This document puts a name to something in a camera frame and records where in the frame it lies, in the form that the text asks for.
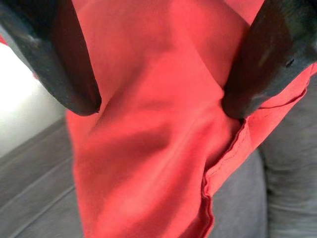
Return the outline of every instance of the black object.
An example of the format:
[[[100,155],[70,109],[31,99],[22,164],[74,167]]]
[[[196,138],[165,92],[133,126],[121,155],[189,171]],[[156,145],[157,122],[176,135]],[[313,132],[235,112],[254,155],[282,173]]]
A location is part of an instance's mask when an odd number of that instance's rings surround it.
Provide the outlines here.
[[[65,107],[87,116],[101,97],[71,0],[0,0],[0,34]]]
[[[266,0],[233,64],[224,111],[249,116],[317,61],[317,0]]]

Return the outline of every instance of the red shirt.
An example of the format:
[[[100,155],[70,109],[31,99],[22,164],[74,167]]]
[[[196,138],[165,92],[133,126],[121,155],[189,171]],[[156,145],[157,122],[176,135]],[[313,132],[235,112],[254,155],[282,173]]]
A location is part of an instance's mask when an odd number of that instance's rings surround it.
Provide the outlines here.
[[[263,0],[74,0],[103,103],[68,113],[87,238],[200,238],[212,196],[304,96],[306,69],[243,124],[220,102]]]

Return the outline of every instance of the gray fabric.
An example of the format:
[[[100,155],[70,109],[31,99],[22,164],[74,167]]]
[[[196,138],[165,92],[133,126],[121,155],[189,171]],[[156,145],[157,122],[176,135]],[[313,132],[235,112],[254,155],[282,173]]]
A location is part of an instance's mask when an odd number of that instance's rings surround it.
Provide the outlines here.
[[[317,78],[261,146],[269,237],[317,238]]]
[[[63,121],[0,158],[0,238],[82,238]]]
[[[215,226],[209,238],[265,238],[266,191],[258,151],[224,183],[213,198]]]

